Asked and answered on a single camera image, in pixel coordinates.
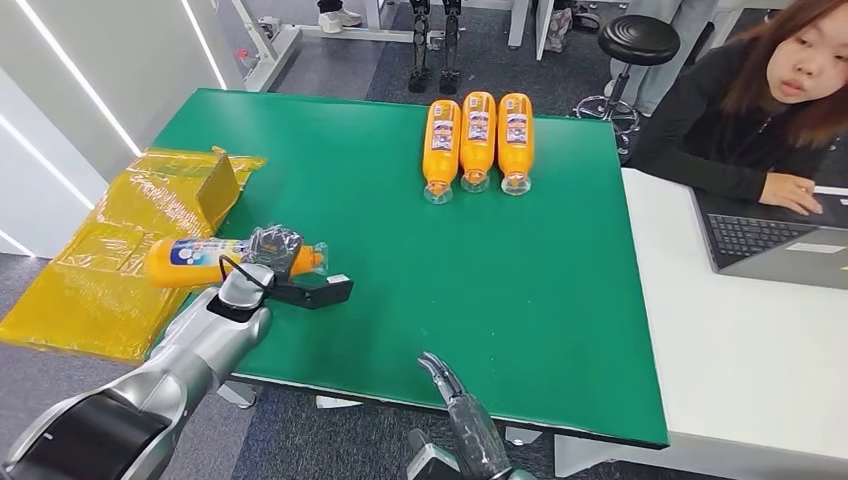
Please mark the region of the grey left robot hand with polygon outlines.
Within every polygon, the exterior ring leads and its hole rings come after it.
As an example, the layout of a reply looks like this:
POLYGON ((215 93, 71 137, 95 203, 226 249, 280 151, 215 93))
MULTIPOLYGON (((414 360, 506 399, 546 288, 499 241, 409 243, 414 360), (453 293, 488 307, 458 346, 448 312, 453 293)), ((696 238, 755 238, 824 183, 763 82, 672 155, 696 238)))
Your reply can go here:
POLYGON ((247 239, 243 262, 265 265, 275 273, 291 277, 303 245, 300 233, 282 225, 256 227, 247 239))

